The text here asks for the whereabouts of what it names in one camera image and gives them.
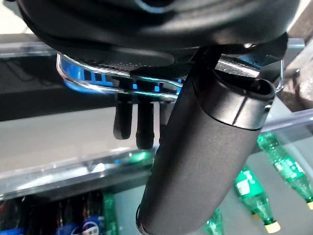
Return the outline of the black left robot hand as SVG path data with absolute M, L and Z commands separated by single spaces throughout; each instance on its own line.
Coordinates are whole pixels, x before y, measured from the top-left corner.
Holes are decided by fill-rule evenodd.
M 152 101 L 175 100 L 138 208 L 147 235 L 184 235 L 214 212 L 253 150 L 273 79 L 234 74 L 282 59 L 297 0 L 20 0 L 25 23 L 67 61 L 118 80 L 114 135 L 153 144 Z

